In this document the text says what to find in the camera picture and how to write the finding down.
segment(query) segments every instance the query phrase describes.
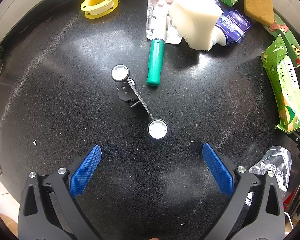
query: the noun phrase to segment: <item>yellow spool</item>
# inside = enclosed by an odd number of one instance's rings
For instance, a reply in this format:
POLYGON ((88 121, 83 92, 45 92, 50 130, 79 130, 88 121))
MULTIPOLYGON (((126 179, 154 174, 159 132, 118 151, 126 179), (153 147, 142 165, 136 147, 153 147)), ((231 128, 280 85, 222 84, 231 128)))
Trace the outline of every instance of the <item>yellow spool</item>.
POLYGON ((84 0, 80 9, 88 19, 96 19, 111 13, 118 3, 118 0, 84 0))

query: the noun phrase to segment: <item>metal screw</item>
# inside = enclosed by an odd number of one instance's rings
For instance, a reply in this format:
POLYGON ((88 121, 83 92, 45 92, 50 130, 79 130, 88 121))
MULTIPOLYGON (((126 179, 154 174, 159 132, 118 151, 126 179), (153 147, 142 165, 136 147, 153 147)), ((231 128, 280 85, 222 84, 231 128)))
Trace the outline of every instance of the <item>metal screw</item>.
POLYGON ((60 168, 60 169, 58 170, 58 173, 59 173, 59 174, 65 174, 66 171, 67 171, 66 168, 60 168))
POLYGON ((269 175, 270 177, 273 177, 273 176, 274 176, 274 172, 273 172, 273 171, 267 171, 267 173, 268 173, 268 175, 269 175))
POLYGON ((30 178, 34 178, 37 175, 37 173, 35 171, 31 171, 29 174, 30 178))
POLYGON ((238 167, 238 171, 241 172, 241 173, 245 173, 246 172, 246 168, 243 167, 243 166, 239 166, 238 167))

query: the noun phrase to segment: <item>brown sponge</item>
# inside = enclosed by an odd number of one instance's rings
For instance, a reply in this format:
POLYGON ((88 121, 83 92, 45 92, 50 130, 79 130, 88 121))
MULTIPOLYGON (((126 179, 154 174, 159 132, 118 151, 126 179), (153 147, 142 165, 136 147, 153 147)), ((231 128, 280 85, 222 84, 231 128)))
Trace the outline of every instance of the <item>brown sponge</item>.
POLYGON ((274 22, 272 0, 244 0, 244 13, 265 26, 274 22))

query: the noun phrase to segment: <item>black table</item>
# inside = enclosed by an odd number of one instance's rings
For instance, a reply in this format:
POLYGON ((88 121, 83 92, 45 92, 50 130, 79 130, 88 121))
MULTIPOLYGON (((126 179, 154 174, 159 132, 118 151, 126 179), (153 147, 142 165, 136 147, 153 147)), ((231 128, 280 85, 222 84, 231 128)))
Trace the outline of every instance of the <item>black table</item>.
POLYGON ((77 201, 105 239, 197 239, 227 200, 203 161, 206 141, 246 167, 269 147, 286 147, 293 151, 295 187, 298 152, 274 130, 278 110, 260 59, 273 37, 261 25, 232 47, 167 44, 160 86, 152 88, 146 85, 147 0, 119 0, 95 20, 84 17, 81 2, 48 12, 5 50, 0 179, 18 201, 30 171, 67 167, 93 143, 102 160, 77 201), (117 64, 130 68, 154 117, 168 123, 164 140, 147 135, 141 108, 118 98, 110 77, 117 64))

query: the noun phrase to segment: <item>white sponge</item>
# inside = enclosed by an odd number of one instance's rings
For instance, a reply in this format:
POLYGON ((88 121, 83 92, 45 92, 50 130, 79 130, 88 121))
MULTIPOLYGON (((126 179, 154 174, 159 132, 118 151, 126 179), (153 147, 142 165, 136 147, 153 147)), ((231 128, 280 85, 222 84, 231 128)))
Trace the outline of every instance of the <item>white sponge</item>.
POLYGON ((192 49, 210 50, 211 33, 223 11, 214 0, 173 0, 172 24, 192 49))

